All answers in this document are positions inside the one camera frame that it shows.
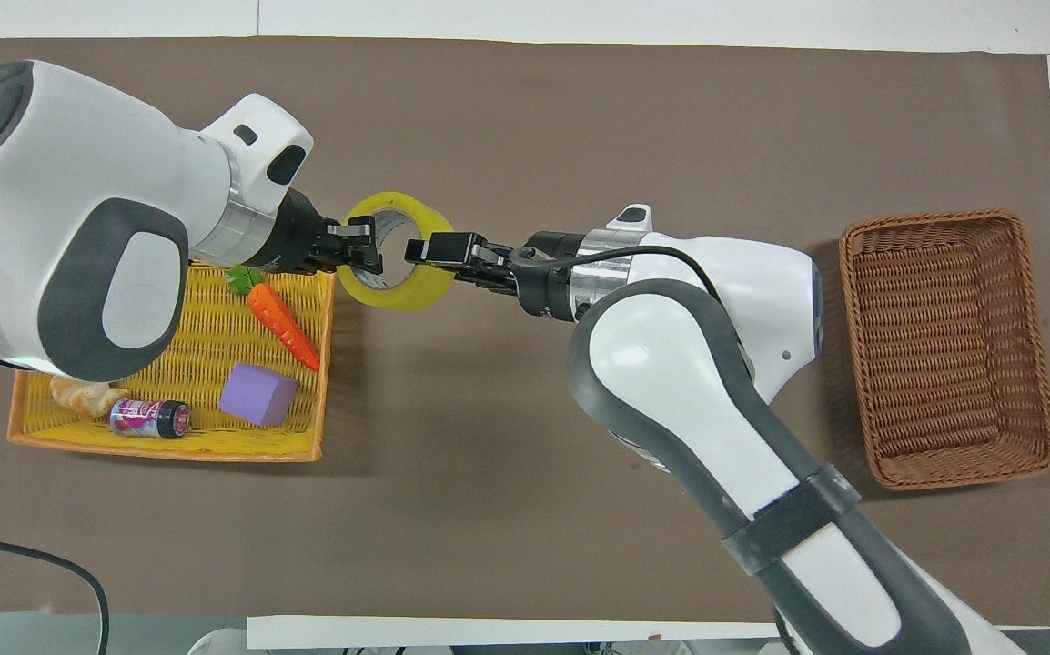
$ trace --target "black cable on floor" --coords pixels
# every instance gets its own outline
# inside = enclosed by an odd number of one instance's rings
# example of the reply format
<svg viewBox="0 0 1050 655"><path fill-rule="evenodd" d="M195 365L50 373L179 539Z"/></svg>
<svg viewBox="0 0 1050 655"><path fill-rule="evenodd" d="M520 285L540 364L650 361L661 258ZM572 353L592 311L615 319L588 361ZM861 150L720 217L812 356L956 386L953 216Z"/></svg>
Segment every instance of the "black cable on floor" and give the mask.
<svg viewBox="0 0 1050 655"><path fill-rule="evenodd" d="M17 546L14 543L2 543L0 541L0 552L29 556L33 559L41 561L41 563L56 564L57 567L68 569L68 571L76 573L88 586L91 586L92 593L97 596L97 606L100 607L100 643L97 647L97 655L105 655L105 651L108 650L108 599L105 598L105 590L101 588L100 582L97 580L97 577L92 573L85 571L79 564L64 559L62 556L56 556L50 554L50 552L43 552L35 548Z"/></svg>

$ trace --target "can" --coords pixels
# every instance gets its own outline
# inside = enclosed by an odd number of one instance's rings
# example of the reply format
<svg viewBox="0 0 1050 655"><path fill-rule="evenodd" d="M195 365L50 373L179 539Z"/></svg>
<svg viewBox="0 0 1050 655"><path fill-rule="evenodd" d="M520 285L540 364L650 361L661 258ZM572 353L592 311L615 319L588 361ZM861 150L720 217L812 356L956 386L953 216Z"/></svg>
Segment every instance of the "can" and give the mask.
<svg viewBox="0 0 1050 655"><path fill-rule="evenodd" d="M122 437L180 439L189 429L189 405L175 399L119 399L108 414L108 426Z"/></svg>

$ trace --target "toy carrot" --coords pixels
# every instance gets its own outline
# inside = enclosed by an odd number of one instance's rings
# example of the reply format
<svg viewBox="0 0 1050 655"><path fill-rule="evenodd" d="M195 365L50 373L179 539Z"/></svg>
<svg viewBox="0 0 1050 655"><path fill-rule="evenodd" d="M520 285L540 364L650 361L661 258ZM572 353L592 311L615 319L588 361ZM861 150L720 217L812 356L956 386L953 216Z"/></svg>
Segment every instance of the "toy carrot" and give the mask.
<svg viewBox="0 0 1050 655"><path fill-rule="evenodd" d="M316 347L303 335L303 329L295 322L295 317L291 316L291 311L278 291L262 281L262 274L245 266L235 266L226 272L226 286L231 293L246 296L246 304L254 312L258 322L266 324L268 331L274 332L284 346L303 362L306 367L318 373Z"/></svg>

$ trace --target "black cable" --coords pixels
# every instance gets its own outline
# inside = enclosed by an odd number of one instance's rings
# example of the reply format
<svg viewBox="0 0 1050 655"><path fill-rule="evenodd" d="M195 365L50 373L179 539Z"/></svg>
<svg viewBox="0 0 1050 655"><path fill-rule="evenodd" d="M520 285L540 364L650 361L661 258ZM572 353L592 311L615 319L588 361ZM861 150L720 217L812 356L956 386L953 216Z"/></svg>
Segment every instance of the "black cable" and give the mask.
<svg viewBox="0 0 1050 655"><path fill-rule="evenodd" d="M584 263L594 263L596 261L605 261L608 258L618 258L625 256L673 256L678 258L679 261L691 267L692 272L699 277L699 281L704 283L704 290L707 290L708 294L712 295L718 302L723 302L719 300L719 293L715 290L715 286L712 284L712 278L707 276L707 272L704 270L699 262L691 258L687 253L679 249L672 249L670 246L626 246L625 249L613 249L613 250L602 250L601 253L591 254L591 256L572 256L563 258L529 258L525 256L526 250L534 250L529 248L514 249L513 252L508 253L508 260L512 262L513 266L521 267L521 269L567 269L572 266L581 266Z"/></svg>
<svg viewBox="0 0 1050 655"><path fill-rule="evenodd" d="M800 655L800 650L796 648L791 631L788 631L788 624L783 622L783 614L780 614L779 607L772 605L772 615L775 617L775 631L780 633L780 643L788 648L788 655Z"/></svg>
<svg viewBox="0 0 1050 655"><path fill-rule="evenodd" d="M76 573L88 586L91 586L92 593L97 594L97 606L100 607L100 645L97 647L97 655L105 655L105 651L108 650L108 600L105 598L105 590L101 589L100 582L97 580L97 577L92 573L85 571L79 564L64 559L62 556L51 555L48 552L36 550L35 548L15 546L13 543L1 543L0 541L0 552L29 556L33 559L41 561L41 563L56 564L57 567L68 569L68 571Z"/></svg>

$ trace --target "yellow basket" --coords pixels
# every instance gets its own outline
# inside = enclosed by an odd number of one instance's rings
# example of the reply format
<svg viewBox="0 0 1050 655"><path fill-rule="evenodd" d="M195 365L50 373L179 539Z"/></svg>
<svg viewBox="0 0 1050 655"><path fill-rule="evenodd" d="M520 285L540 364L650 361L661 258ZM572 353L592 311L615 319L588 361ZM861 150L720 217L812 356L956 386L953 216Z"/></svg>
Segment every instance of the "yellow basket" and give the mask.
<svg viewBox="0 0 1050 655"><path fill-rule="evenodd" d="M322 456L327 374L331 367L334 274L264 275L318 348L321 374L299 364L226 288L225 270L189 266L185 307L173 341L147 368L117 383L135 399L176 399L189 404L191 426L178 440L122 437L105 419L88 420L56 405L50 377L18 373L8 440L57 450L159 457L190 461L316 461ZM254 426L217 409L234 364L254 364L299 382L280 426Z"/></svg>

